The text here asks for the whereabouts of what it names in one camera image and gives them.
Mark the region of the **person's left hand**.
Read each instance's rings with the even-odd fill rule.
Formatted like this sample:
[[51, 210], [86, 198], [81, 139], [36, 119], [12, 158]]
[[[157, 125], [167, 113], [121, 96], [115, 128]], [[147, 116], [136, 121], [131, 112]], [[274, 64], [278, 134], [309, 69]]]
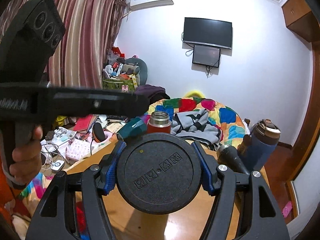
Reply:
[[36, 126], [31, 141], [13, 150], [12, 158], [15, 163], [10, 165], [9, 171], [18, 183], [29, 184], [40, 172], [42, 136], [42, 127]]

